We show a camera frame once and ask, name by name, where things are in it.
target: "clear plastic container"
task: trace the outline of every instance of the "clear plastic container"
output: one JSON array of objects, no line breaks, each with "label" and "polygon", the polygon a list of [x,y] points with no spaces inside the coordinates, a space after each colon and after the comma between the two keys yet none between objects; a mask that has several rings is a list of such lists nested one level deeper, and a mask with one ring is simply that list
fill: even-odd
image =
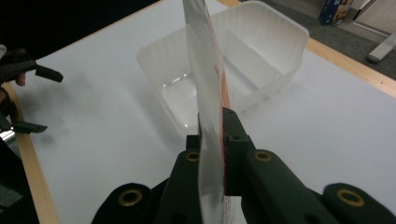
[{"label": "clear plastic container", "polygon": [[[307,30],[266,4],[244,2],[211,20],[234,111],[279,91],[300,68]],[[197,133],[196,89],[185,28],[143,47],[137,60],[180,132]]]}]

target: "table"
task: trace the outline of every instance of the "table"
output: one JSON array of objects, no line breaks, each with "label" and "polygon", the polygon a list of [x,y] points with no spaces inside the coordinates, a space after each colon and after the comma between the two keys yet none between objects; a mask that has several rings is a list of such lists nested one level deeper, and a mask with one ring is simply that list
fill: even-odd
[{"label": "table", "polygon": [[[225,8],[207,2],[211,13]],[[183,22],[181,3],[161,1],[39,61],[64,83],[28,75],[25,88],[14,86],[18,97],[9,90],[20,117],[49,126],[17,134],[41,223],[89,223],[116,187],[169,176],[185,139],[168,128],[135,55]],[[247,133],[309,188],[344,181],[396,213],[395,82],[313,39],[307,49],[285,90],[240,114]]]}]

